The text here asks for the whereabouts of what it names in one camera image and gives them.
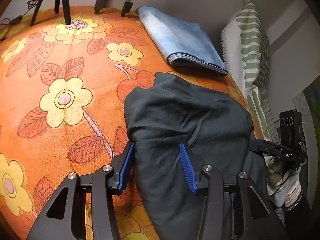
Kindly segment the right gloved hand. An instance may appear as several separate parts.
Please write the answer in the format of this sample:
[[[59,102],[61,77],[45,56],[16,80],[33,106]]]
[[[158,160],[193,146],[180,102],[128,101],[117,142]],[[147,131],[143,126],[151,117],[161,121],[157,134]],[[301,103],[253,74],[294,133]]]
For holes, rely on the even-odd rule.
[[[301,168],[288,170],[283,175],[284,164],[276,159],[268,160],[267,192],[270,200],[278,208],[290,207],[299,199],[302,192],[299,175]]]

